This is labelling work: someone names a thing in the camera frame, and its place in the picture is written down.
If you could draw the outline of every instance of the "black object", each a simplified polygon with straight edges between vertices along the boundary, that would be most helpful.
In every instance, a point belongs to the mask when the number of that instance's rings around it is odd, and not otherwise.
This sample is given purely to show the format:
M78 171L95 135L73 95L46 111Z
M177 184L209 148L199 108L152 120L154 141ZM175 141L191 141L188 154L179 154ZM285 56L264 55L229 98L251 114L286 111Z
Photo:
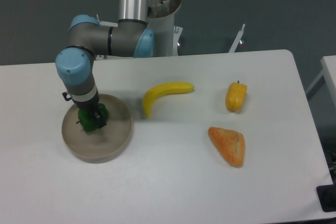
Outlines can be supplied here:
M68 93L67 93L67 92L63 92L62 95L63 95L63 97L64 97L64 100L66 100L66 101L70 101L70 100L72 100L71 97L67 97L67 96L68 96Z
M316 188L320 204L324 212L336 211L336 187L335 185L318 186Z
M92 105L89 108L89 113L91 114L92 118L96 122L99 129L103 128L106 125L106 120L102 113L98 109L98 105Z

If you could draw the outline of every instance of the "toy fruit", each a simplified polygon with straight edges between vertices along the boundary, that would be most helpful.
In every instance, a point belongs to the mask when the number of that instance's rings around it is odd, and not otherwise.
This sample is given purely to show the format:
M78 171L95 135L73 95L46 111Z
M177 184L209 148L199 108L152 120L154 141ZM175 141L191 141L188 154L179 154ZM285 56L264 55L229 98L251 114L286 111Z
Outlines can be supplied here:
M243 105L247 86L238 82L233 82L227 89L225 105L230 111L237 111Z
M98 103L98 109L106 121L109 118L109 112L107 111L105 105L102 103ZM98 125L94 121L89 111L79 109L78 119L79 119L78 122L82 125L84 131L90 132L94 131L95 129L98 129Z
M194 88L194 85L185 81L167 82L152 87L149 91L147 91L142 100L142 105L146 116L150 117L151 107L156 99L169 94L189 93L193 91Z

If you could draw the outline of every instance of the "blue joint cap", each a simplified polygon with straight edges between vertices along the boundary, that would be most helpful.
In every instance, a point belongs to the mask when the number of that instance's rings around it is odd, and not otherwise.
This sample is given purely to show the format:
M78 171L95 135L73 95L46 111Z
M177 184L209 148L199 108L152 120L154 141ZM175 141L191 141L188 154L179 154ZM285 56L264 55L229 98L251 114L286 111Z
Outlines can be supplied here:
M91 73L90 60L78 48L66 48L56 57L56 69L62 81L69 85L83 83Z
M81 15L76 16L72 20L70 28L69 28L68 31L70 31L70 29L72 29L73 26L75 26L77 24L80 24L80 23L93 23L93 24L96 24L97 26L100 26L100 24L99 24L99 22L96 18L91 17L89 15L81 14Z
M137 44L134 51L135 58L149 58L153 57L154 51L154 31L146 28Z

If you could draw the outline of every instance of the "metal bracket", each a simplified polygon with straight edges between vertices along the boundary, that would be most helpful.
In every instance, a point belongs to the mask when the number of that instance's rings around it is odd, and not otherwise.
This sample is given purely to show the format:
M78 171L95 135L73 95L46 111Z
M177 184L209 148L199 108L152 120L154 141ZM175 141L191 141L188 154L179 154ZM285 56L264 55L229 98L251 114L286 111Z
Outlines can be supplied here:
M70 101L70 100L72 100L72 98L71 97L68 97L68 94L69 94L69 92L67 91L67 92L63 92L62 93L62 95L63 95L63 97L64 97L64 100L66 100L66 101Z
M244 28L245 28L245 24L243 24L241 30L239 30L239 32L237 33L237 36L236 36L235 40L233 41L232 46L231 46L229 52L235 52L236 49L237 49L237 47L238 47L238 45L244 43L242 41L242 36L243 36L243 33L244 33Z

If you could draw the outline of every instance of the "round plate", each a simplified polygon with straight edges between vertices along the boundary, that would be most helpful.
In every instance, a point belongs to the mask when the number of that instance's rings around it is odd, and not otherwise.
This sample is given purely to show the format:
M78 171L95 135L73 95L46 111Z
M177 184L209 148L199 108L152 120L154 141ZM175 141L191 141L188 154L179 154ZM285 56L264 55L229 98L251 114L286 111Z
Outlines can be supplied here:
M80 159L102 163L117 156L126 146L132 131L132 116L127 106L118 98L100 94L99 102L109 112L107 124L92 132L85 132L78 121L78 108L73 105L62 123L62 135L67 146Z

